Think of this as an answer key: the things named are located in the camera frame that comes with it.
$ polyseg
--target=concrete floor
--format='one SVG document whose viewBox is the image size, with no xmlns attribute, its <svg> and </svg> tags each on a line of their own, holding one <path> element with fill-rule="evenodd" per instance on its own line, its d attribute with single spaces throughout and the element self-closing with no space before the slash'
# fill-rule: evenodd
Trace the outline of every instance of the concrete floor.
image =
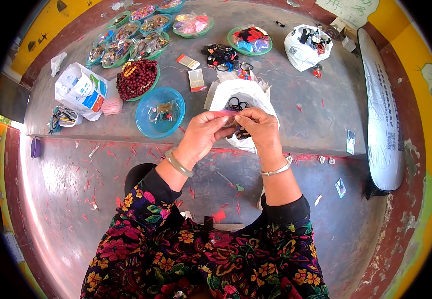
<svg viewBox="0 0 432 299">
<path fill-rule="evenodd" d="M 335 42 L 330 57 L 321 62 L 324 66 L 322 78 L 314 78 L 311 70 L 299 72 L 293 68 L 283 47 L 284 38 L 293 27 L 302 23 L 315 24 L 314 20 L 259 4 L 225 2 L 224 9 L 214 5 L 211 1 L 187 2 L 182 13 L 206 12 L 213 16 L 215 26 L 198 39 L 183 39 L 170 31 L 171 44 L 158 58 L 161 78 L 157 87 L 175 88 L 185 99 L 186 115 L 182 127 L 186 128 L 192 116 L 203 112 L 207 91 L 190 92 L 188 69 L 178 64 L 176 58 L 184 53 L 201 61 L 206 85 L 210 86 L 216 80 L 216 71 L 205 65 L 205 56 L 200 53 L 202 46 L 226 44 L 229 30 L 254 22 L 268 31 L 274 47 L 261 57 L 241 56 L 241 61 L 251 63 L 256 75 L 272 85 L 271 101 L 280 120 L 284 150 L 348 156 L 345 152 L 346 131 L 350 129 L 356 133 L 356 154 L 364 157 L 367 96 L 360 57 Z M 286 27 L 277 27 L 276 20 Z M 65 49 L 68 56 L 61 69 L 74 62 L 84 64 L 91 42 L 100 31 L 101 28 L 95 28 L 82 39 L 69 43 Z M 93 71 L 111 80 L 116 77 L 118 68 L 98 66 Z M 57 77 L 50 76 L 48 63 L 33 87 L 24 121 L 25 134 L 46 137 L 46 124 L 58 104 L 54 100 L 56 80 Z M 164 152 L 184 136 L 177 130 L 162 140 L 145 138 L 134 121 L 137 104 L 125 102 L 120 114 L 101 116 L 96 122 L 84 120 L 74 128 L 63 128 L 60 134 L 53 136 L 56 139 L 43 138 L 40 159 L 29 157 L 31 138 L 21 135 L 20 188 L 24 202 L 21 210 L 35 255 L 46 278 L 62 299 L 79 296 L 83 275 L 115 214 L 116 198 L 124 198 L 123 182 L 127 172 L 136 164 L 155 162 L 160 157 L 157 147 Z M 110 141 L 115 142 L 101 148 Z M 138 142 L 136 157 L 129 151 L 133 142 Z M 101 147 L 90 164 L 88 155 L 97 143 Z M 262 188 L 258 158 L 248 152 L 224 150 L 231 148 L 224 140 L 218 141 L 215 147 L 196 166 L 195 177 L 184 187 L 180 210 L 190 210 L 195 221 L 201 222 L 205 215 L 217 212 L 220 206 L 228 203 L 222 223 L 249 224 L 260 213 L 254 206 Z M 108 150 L 117 160 L 107 155 Z M 368 176 L 365 159 L 340 157 L 332 166 L 327 162 L 319 164 L 315 157 L 299 156 L 298 166 L 293 165 L 292 170 L 311 203 L 315 244 L 330 295 L 348 298 L 374 252 L 385 201 L 367 201 L 362 196 L 361 183 Z M 242 185 L 244 192 L 236 197 L 237 190 L 228 186 L 216 171 L 234 184 Z M 334 187 L 340 177 L 347 188 L 342 199 Z M 90 188 L 83 191 L 88 179 Z M 189 187 L 195 190 L 194 200 L 189 196 Z M 92 206 L 85 202 L 85 198 L 92 200 L 92 195 L 99 205 L 97 211 L 90 210 Z M 315 206 L 314 201 L 319 195 L 322 199 Z M 241 207 L 240 215 L 236 212 L 236 202 Z"/>
<path fill-rule="evenodd" d="M 300 24 L 315 24 L 302 15 L 265 5 L 245 2 L 225 2 L 221 7 L 211 1 L 191 1 L 185 4 L 181 13 L 206 12 L 212 16 L 215 26 L 203 37 L 184 39 L 169 30 L 171 43 L 157 59 L 161 67 L 161 78 L 157 87 L 168 86 L 178 90 L 186 102 L 186 116 L 182 127 L 187 127 L 191 117 L 203 112 L 207 91 L 191 93 L 189 90 L 188 68 L 176 62 L 186 54 L 201 62 L 204 79 L 209 87 L 217 79 L 216 71 L 208 68 L 201 49 L 205 44 L 227 44 L 227 33 L 234 27 L 256 23 L 267 30 L 274 41 L 269 53 L 257 56 L 241 56 L 254 66 L 255 74 L 269 82 L 271 101 L 280 120 L 280 135 L 284 149 L 288 152 L 325 153 L 348 156 L 346 153 L 347 130 L 356 134 L 356 154 L 365 154 L 365 133 L 367 131 L 367 94 L 362 61 L 360 57 L 346 51 L 338 41 L 330 56 L 321 64 L 322 78 L 315 78 L 312 69 L 299 72 L 289 63 L 284 51 L 284 39 L 292 28 Z M 278 20 L 286 27 L 278 27 Z M 84 65 L 91 44 L 102 27 L 84 35 L 64 49 L 68 56 L 61 69 L 70 63 Z M 98 65 L 93 71 L 107 80 L 116 77 L 121 69 L 103 69 Z M 45 136 L 51 111 L 57 105 L 53 94 L 57 77 L 51 77 L 50 63 L 44 66 L 33 86 L 28 104 L 25 124 L 27 134 Z M 123 112 L 118 115 L 101 116 L 97 122 L 84 120 L 74 128 L 64 128 L 61 137 L 76 139 L 100 139 L 135 142 L 152 142 L 143 136 L 135 125 L 137 102 L 125 102 Z M 176 132 L 164 142 L 177 143 L 183 137 Z M 220 141 L 218 147 L 231 148 Z"/>
<path fill-rule="evenodd" d="M 97 143 L 101 147 L 90 164 L 88 155 Z M 127 172 L 136 164 L 158 163 L 158 149 L 164 153 L 171 145 L 136 144 L 137 154 L 133 156 L 133 143 L 129 142 L 108 145 L 110 142 L 105 141 L 45 138 L 43 156 L 32 160 L 31 138 L 22 135 L 20 144 L 25 197 L 21 209 L 34 250 L 58 296 L 76 298 L 98 242 L 116 213 L 116 198 L 124 199 Z M 117 159 L 108 156 L 108 150 Z M 331 297 L 347 298 L 351 282 L 358 283 L 374 251 L 385 202 L 363 198 L 361 182 L 368 173 L 362 160 L 338 158 L 335 165 L 329 165 L 319 164 L 315 158 L 299 156 L 292 170 L 311 203 L 314 240 Z M 180 211 L 190 210 L 193 219 L 201 223 L 205 215 L 218 212 L 227 203 L 226 218 L 221 223 L 252 223 L 260 214 L 255 207 L 262 189 L 258 161 L 248 152 L 214 149 L 196 165 L 195 176 L 184 186 Z M 243 186 L 244 192 L 236 197 L 237 190 L 227 185 L 217 171 L 233 184 Z M 334 187 L 340 177 L 347 189 L 342 199 Z M 84 190 L 88 179 L 90 188 Z M 194 200 L 189 187 L 195 191 Z M 92 195 L 99 206 L 97 211 L 85 202 L 93 200 Z M 319 195 L 322 198 L 315 206 Z"/>
</svg>

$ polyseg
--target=qr code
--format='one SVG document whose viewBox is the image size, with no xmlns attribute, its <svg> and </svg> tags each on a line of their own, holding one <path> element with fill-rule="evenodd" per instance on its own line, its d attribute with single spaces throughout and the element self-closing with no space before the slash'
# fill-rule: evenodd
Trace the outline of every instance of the qr code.
<svg viewBox="0 0 432 299">
<path fill-rule="evenodd" d="M 387 150 L 395 151 L 395 133 L 387 131 Z"/>
</svg>

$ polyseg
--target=hand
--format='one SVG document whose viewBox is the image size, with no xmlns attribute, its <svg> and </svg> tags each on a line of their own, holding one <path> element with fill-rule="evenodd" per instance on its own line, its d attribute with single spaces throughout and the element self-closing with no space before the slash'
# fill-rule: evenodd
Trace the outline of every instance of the hand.
<svg viewBox="0 0 432 299">
<path fill-rule="evenodd" d="M 193 117 L 173 156 L 185 168 L 192 170 L 208 154 L 216 140 L 234 133 L 234 128 L 221 129 L 227 120 L 228 116 L 219 111 L 206 111 Z"/>
<path fill-rule="evenodd" d="M 235 120 L 252 137 L 264 172 L 278 170 L 287 164 L 279 140 L 279 124 L 275 116 L 258 107 L 243 109 Z"/>
</svg>

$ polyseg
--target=silver bracelet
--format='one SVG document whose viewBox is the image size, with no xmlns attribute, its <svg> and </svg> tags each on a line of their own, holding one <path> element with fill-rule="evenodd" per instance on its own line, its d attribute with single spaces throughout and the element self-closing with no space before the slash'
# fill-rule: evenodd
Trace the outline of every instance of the silver bracelet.
<svg viewBox="0 0 432 299">
<path fill-rule="evenodd" d="M 173 166 L 177 171 L 181 172 L 183 176 L 193 177 L 194 172 L 189 169 L 186 169 L 183 165 L 181 165 L 181 163 L 174 158 L 171 152 L 172 150 L 169 150 L 164 154 L 166 160 L 171 164 L 171 166 Z"/>
<path fill-rule="evenodd" d="M 271 172 L 262 172 L 262 171 L 259 171 L 259 173 L 262 176 L 273 176 L 275 174 L 278 174 L 279 172 L 286 171 L 286 170 L 288 170 L 291 167 L 292 157 L 291 156 L 287 157 L 286 161 L 287 161 L 287 164 L 285 164 L 285 166 L 283 166 L 282 168 L 279 168 L 278 170 L 274 170 L 274 171 L 271 171 Z"/>
</svg>

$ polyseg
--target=floral jacket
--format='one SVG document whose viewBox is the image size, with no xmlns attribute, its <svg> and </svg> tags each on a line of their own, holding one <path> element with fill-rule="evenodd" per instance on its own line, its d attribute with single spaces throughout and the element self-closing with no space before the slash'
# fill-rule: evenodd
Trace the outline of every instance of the floral jacket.
<svg viewBox="0 0 432 299">
<path fill-rule="evenodd" d="M 281 207 L 264 200 L 261 217 L 232 233 L 184 220 L 180 195 L 154 169 L 132 189 L 99 243 L 82 299 L 184 299 L 204 284 L 217 299 L 328 298 L 304 196 Z"/>
</svg>

